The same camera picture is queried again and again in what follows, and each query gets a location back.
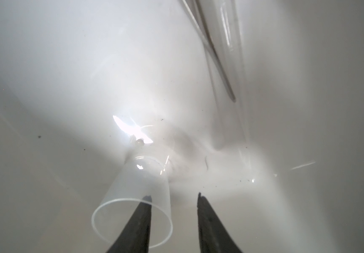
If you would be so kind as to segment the white plastic storage bin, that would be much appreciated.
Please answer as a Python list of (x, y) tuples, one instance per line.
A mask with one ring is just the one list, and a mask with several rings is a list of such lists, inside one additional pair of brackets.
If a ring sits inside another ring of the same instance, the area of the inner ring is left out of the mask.
[(91, 217), (130, 138), (173, 134), (173, 232), (206, 196), (245, 253), (364, 253), (364, 1), (243, 1), (252, 162), (225, 147), (213, 60), (179, 1), (0, 1), (0, 253), (103, 253)]

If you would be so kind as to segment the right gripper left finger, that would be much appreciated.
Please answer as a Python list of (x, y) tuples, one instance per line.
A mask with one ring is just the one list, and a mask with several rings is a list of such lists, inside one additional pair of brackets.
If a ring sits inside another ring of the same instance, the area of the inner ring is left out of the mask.
[(138, 204), (123, 231), (107, 253), (148, 253), (151, 231), (151, 196)]

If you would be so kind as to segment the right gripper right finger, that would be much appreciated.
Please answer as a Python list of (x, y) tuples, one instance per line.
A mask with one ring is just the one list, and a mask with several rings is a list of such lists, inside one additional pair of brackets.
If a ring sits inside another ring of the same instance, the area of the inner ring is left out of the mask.
[(201, 253), (242, 253), (201, 193), (198, 194), (197, 216)]

